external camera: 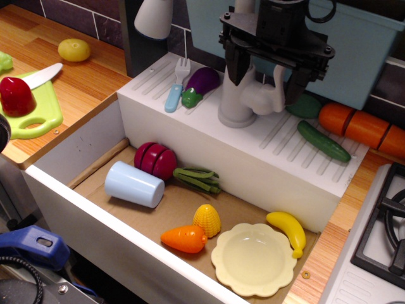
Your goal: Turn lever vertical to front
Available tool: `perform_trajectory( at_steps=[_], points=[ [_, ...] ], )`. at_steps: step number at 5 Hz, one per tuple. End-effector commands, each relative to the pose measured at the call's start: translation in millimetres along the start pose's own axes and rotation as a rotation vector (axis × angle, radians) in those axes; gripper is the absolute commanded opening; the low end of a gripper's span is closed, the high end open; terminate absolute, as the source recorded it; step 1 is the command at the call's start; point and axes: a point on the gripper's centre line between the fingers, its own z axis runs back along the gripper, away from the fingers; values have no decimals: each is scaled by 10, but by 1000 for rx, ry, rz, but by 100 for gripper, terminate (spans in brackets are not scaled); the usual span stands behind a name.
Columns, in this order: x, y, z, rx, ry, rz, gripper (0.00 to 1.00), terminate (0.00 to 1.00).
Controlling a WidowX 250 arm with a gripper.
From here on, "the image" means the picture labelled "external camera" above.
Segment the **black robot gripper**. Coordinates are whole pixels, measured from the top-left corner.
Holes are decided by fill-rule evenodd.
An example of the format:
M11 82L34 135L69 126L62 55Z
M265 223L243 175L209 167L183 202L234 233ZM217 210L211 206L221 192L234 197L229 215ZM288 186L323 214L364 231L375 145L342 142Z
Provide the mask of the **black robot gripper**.
M238 86L255 56L289 68L285 104L298 101L311 80L325 77L335 56L325 34L308 29L306 20L325 23L335 14L313 18L308 1L261 1L257 13L226 12L220 43L225 50L228 77Z

